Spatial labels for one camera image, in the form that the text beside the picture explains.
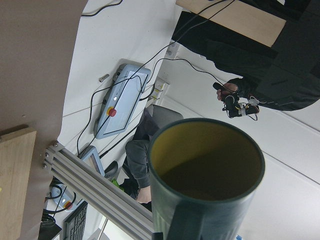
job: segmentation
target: wooden board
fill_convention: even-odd
[[[0,239],[20,236],[36,133],[28,127],[0,136]]]
[[[218,2],[218,0],[176,0],[177,5],[196,14],[214,2]],[[227,0],[218,3],[200,15],[208,19],[231,2],[232,0]],[[238,0],[210,20],[268,47],[274,44],[286,23],[285,20],[277,16]]]

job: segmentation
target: green mug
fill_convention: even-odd
[[[235,239],[265,172],[250,136],[222,121],[183,119],[155,134],[148,158],[155,232],[165,240]]]

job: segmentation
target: black handheld controller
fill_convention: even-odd
[[[225,89],[224,86],[222,86],[217,82],[213,84],[213,88],[216,90],[221,90],[221,98],[222,98],[222,101],[225,103],[225,107],[222,109],[222,111],[227,111],[229,118],[242,117],[250,114],[259,113],[258,105],[253,105],[251,103],[243,105],[239,103],[238,93],[232,92],[231,94],[227,94],[227,95],[222,94],[223,91],[229,91],[229,90]]]

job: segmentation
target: chair backrest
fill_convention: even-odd
[[[152,104],[147,110],[159,128],[184,118],[181,113],[159,105]]]

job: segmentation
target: mug handle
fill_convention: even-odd
[[[166,240],[200,240],[203,213],[180,203],[176,206]]]

